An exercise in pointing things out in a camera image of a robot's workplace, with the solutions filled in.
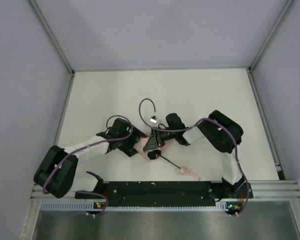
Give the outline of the pink and black folding umbrella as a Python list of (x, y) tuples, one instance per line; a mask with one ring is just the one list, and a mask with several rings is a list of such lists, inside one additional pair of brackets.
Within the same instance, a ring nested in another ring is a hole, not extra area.
[(143, 147), (144, 147), (145, 143), (148, 141), (149, 136), (146, 136), (145, 138), (141, 138), (138, 141), (138, 143), (134, 146), (134, 148), (138, 151), (139, 154), (143, 155), (145, 158), (147, 158), (151, 161), (161, 158), (161, 159), (165, 160), (166, 162), (168, 162), (169, 164), (171, 164), (172, 166), (176, 167), (178, 169), (179, 174), (192, 176), (196, 181), (201, 180), (201, 178), (198, 175), (193, 173), (186, 166), (179, 166), (179, 165), (175, 164), (173, 161), (171, 161), (168, 158), (166, 158), (165, 156), (163, 156), (163, 152), (168, 149), (168, 147), (171, 145), (173, 140), (177, 141), (179, 144), (181, 144), (183, 146), (189, 145), (188, 143), (186, 143), (186, 141), (184, 139), (181, 138), (180, 133), (179, 133), (178, 138), (166, 141), (164, 146), (160, 146), (159, 148), (157, 148), (155, 150), (150, 150), (150, 151), (144, 152)]

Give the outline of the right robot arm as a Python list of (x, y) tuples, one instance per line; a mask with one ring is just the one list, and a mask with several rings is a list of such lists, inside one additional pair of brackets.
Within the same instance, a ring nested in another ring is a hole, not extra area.
[(186, 127), (176, 113), (170, 113), (165, 120), (167, 128), (154, 127), (150, 136), (138, 142), (139, 152), (154, 160), (161, 154), (167, 141), (176, 140), (182, 146), (189, 146), (201, 139), (207, 139), (221, 154), (224, 190), (236, 193), (246, 185), (246, 177), (238, 158), (238, 147), (244, 131), (236, 122), (218, 110), (214, 110), (208, 118), (199, 120), (192, 127)]

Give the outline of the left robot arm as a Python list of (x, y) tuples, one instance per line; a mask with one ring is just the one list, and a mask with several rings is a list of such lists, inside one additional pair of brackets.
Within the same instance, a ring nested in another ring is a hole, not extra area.
[(42, 187), (43, 194), (58, 199), (69, 192), (96, 192), (102, 178), (90, 170), (78, 172), (78, 165), (116, 149), (132, 157), (138, 153), (135, 145), (146, 136), (129, 120), (117, 116), (112, 126), (84, 142), (68, 147), (50, 147), (33, 180)]

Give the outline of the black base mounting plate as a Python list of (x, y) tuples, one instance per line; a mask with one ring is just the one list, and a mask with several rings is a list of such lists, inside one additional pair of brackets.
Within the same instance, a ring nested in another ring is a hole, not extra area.
[(238, 192), (227, 192), (222, 181), (109, 181), (92, 190), (108, 199), (108, 205), (146, 207), (212, 206), (225, 199), (253, 197), (243, 185)]

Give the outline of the aluminium frame rail front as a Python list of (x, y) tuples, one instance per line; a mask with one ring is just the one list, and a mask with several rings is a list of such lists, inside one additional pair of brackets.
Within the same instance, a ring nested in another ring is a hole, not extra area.
[[(296, 180), (254, 180), (250, 181), (251, 191), (256, 201), (294, 201), (300, 199), (300, 188)], [(52, 194), (43, 194), (39, 185), (35, 184), (30, 196), (31, 200), (74, 200), (75, 193), (67, 193), (62, 198)]]

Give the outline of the aluminium frame post left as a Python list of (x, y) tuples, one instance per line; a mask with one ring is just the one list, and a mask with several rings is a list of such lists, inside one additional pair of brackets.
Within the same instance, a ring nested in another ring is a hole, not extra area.
[(27, 0), (27, 3), (29, 4), (31, 10), (33, 11), (35, 17), (37, 18), (39, 24), (41, 25), (43, 32), (45, 33), (47, 39), (51, 43), (52, 47), (54, 48), (54, 51), (56, 52), (58, 58), (66, 68), (67, 72), (70, 76), (73, 76), (75, 74), (75, 71), (73, 70), (65, 52), (63, 51), (59, 41), (57, 40), (54, 32), (52, 31), (48, 21), (46, 20), (42, 10), (40, 9), (39, 4), (36, 0)]

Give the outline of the aluminium frame post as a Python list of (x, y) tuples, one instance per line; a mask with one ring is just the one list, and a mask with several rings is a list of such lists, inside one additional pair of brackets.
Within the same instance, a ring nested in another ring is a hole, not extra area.
[(254, 70), (257, 68), (258, 64), (266, 54), (268, 48), (272, 44), (273, 40), (275, 39), (276, 35), (278, 34), (280, 28), (282, 27), (283, 23), (289, 16), (290, 12), (292, 11), (296, 0), (286, 0), (282, 10), (280, 11), (279, 15), (276, 17), (274, 24), (270, 28), (267, 36), (265, 37), (264, 41), (262, 42), (261, 47), (257, 51), (257, 54), (253, 58), (251, 65), (247, 69), (248, 74), (252, 74)]
[(45, 33), (47, 39), (51, 43), (52, 47), (54, 48), (54, 51), (56, 52), (58, 58), (66, 68), (67, 72), (70, 76), (73, 76), (75, 74), (75, 71), (73, 70), (65, 52), (63, 51), (59, 41), (57, 40), (54, 32), (52, 31), (48, 21), (46, 20), (42, 10), (40, 9), (39, 4), (36, 0), (27, 0), (27, 3), (29, 4), (31, 10), (33, 11), (35, 17), (37, 18), (39, 24), (41, 25), (43, 32)]

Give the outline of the aluminium frame post right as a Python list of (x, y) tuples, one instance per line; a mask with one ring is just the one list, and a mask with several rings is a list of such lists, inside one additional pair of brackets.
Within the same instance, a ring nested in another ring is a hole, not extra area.
[(268, 48), (272, 44), (273, 40), (275, 39), (276, 35), (278, 34), (280, 28), (282, 27), (283, 23), (289, 16), (290, 12), (292, 11), (296, 0), (286, 0), (282, 10), (280, 11), (279, 15), (276, 17), (274, 24), (270, 28), (267, 36), (265, 37), (264, 41), (262, 42), (261, 47), (257, 51), (257, 54), (253, 58), (251, 65), (247, 69), (248, 74), (252, 74), (254, 70), (257, 68), (258, 64), (266, 54)]

